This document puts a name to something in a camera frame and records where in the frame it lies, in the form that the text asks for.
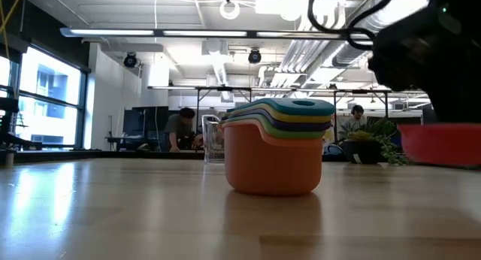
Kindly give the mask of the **red measuring cup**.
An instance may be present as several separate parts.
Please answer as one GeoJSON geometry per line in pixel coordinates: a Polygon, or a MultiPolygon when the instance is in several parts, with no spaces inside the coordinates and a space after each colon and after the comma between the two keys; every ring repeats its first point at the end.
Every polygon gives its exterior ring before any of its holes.
{"type": "Polygon", "coordinates": [[[481,124],[404,124],[399,125],[398,130],[404,153],[415,162],[451,166],[481,165],[481,124]]]}

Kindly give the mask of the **clear plastic basket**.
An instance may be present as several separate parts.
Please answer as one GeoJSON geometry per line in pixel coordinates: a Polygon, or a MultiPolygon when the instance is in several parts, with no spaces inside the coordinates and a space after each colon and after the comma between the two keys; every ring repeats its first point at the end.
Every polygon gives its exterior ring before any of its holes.
{"type": "Polygon", "coordinates": [[[220,118],[213,114],[202,116],[204,161],[208,164],[222,164],[225,159],[224,141],[218,127],[220,118]]]}

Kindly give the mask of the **black aluminium table frame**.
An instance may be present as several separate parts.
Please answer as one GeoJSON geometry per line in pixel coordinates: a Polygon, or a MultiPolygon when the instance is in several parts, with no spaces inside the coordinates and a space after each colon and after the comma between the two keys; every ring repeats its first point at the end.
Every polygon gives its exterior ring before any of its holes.
{"type": "MultiPolygon", "coordinates": [[[[0,168],[10,168],[14,164],[28,164],[39,162],[74,161],[80,159],[180,159],[204,161],[204,154],[200,152],[165,153],[165,152],[138,152],[138,151],[100,151],[100,150],[43,150],[14,152],[0,150],[0,168]]],[[[322,162],[348,162],[345,155],[320,156],[322,162]]],[[[458,168],[481,171],[480,166],[452,166],[430,165],[427,163],[411,164],[437,166],[445,168],[458,168]]]]}

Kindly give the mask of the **potted succulent plant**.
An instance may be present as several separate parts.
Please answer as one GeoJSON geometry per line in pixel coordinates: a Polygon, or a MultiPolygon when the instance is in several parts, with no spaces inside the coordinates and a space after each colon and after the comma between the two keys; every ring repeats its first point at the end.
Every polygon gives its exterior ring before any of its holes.
{"type": "Polygon", "coordinates": [[[405,165],[407,157],[392,142],[397,134],[396,125],[387,118],[368,118],[365,123],[347,123],[340,129],[340,148],[355,164],[405,165]]]}

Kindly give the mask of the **black frame table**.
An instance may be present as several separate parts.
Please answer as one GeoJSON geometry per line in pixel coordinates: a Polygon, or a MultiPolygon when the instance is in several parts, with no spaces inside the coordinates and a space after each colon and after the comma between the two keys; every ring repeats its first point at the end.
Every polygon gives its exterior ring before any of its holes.
{"type": "Polygon", "coordinates": [[[218,113],[221,110],[233,108],[236,95],[244,102],[251,102],[253,90],[250,87],[239,86],[148,86],[148,90],[160,91],[167,96],[168,108],[178,111],[188,107],[195,111],[193,131],[197,132],[204,113],[218,113]]]}
{"type": "Polygon", "coordinates": [[[334,143],[335,144],[339,143],[338,133],[337,133],[337,103],[348,93],[350,93],[352,96],[365,95],[365,94],[377,94],[377,93],[384,94],[384,98],[379,98],[379,100],[381,100],[381,102],[383,102],[385,105],[385,118],[389,118],[389,107],[388,107],[389,95],[388,94],[393,92],[390,89],[333,89],[331,91],[333,92],[333,98],[334,98],[333,127],[334,127],[334,143]],[[337,98],[338,93],[343,93],[344,95],[337,98]]]}

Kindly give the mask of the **silver ventilation duct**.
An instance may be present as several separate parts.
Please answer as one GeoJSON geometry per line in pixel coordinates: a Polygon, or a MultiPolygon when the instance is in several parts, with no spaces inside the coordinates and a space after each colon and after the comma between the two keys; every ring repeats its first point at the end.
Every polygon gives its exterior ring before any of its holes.
{"type": "MultiPolygon", "coordinates": [[[[428,0],[391,0],[382,10],[364,18],[355,26],[378,33],[381,29],[423,8],[427,3],[428,0]]],[[[332,59],[332,64],[340,67],[349,66],[364,53],[347,44],[332,59]]]]}

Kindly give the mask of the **black monitor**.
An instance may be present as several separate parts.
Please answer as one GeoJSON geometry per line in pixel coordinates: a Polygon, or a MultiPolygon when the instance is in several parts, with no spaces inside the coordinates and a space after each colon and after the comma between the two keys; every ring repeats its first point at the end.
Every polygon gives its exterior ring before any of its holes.
{"type": "Polygon", "coordinates": [[[123,132],[128,136],[156,139],[170,116],[168,107],[133,107],[124,110],[123,132]]]}

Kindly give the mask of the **large window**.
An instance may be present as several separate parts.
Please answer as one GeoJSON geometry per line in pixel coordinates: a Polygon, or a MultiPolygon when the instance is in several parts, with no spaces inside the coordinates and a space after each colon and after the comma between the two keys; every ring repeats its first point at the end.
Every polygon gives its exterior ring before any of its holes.
{"type": "Polygon", "coordinates": [[[86,74],[34,47],[0,53],[0,98],[18,111],[7,116],[8,133],[39,149],[73,149],[83,137],[86,74]]]}

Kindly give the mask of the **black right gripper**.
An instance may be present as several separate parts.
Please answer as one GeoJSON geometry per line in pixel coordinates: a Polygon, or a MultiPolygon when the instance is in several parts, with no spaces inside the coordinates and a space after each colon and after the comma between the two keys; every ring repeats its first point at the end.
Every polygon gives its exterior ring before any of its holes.
{"type": "Polygon", "coordinates": [[[437,121],[481,123],[481,0],[429,0],[378,33],[368,67],[395,91],[467,90],[428,94],[437,121]]]}

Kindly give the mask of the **yellow measuring cup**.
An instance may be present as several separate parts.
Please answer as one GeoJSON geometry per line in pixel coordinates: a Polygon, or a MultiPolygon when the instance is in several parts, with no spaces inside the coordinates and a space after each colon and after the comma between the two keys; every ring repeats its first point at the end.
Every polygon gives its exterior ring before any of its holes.
{"type": "Polygon", "coordinates": [[[295,123],[323,123],[332,121],[333,115],[327,116],[305,116],[305,115],[291,115],[281,113],[269,104],[261,103],[255,104],[242,109],[232,109],[225,115],[226,117],[235,117],[247,114],[263,113],[266,117],[271,117],[281,122],[295,122],[295,123]]]}

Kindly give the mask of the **black equipment rack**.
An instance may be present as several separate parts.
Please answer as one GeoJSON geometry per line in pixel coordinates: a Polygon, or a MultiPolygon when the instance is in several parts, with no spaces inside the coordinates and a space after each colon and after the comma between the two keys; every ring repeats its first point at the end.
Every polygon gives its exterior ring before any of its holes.
{"type": "Polygon", "coordinates": [[[18,150],[41,150],[42,143],[24,140],[11,133],[14,114],[19,113],[19,100],[0,97],[0,168],[11,168],[18,150]]]}

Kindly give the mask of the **green measuring cup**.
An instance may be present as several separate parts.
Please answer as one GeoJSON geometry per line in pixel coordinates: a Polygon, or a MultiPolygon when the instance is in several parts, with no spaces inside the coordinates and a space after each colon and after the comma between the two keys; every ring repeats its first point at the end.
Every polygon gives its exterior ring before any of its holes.
{"type": "Polygon", "coordinates": [[[260,125],[268,135],[275,138],[321,138],[326,131],[326,128],[321,128],[313,132],[307,130],[287,131],[285,129],[276,128],[265,116],[257,113],[230,117],[220,121],[219,124],[222,127],[226,127],[227,125],[240,125],[243,121],[247,121],[249,124],[260,125]]]}

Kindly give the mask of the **long ceiling light bar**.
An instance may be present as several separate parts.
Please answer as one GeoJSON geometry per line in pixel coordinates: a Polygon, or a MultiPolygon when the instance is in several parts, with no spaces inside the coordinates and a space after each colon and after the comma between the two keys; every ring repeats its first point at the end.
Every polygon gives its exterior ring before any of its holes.
{"type": "Polygon", "coordinates": [[[345,41],[346,36],[323,32],[237,31],[208,29],[71,29],[61,28],[67,38],[232,38],[345,41]]]}

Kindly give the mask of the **person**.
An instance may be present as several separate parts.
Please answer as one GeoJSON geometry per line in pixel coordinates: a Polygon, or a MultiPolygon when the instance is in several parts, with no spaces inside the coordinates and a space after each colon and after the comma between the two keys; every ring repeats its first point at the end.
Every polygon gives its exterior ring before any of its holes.
{"type": "Polygon", "coordinates": [[[367,119],[364,116],[364,108],[357,104],[352,107],[351,117],[341,124],[341,127],[338,129],[338,134],[341,135],[345,128],[347,128],[349,131],[356,130],[361,128],[363,125],[366,125],[366,123],[367,119]]]}
{"type": "Polygon", "coordinates": [[[196,134],[193,128],[195,111],[184,107],[179,113],[169,116],[165,127],[170,152],[193,150],[202,147],[203,134],[196,134]]]}

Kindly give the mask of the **orange measuring cup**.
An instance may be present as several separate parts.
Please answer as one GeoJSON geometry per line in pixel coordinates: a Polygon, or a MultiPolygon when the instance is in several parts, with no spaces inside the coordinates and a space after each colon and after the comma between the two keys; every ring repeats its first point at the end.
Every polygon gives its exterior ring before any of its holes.
{"type": "Polygon", "coordinates": [[[236,191],[293,196],[314,190],[322,177],[322,139],[281,139],[257,121],[222,124],[225,177],[236,191]]]}

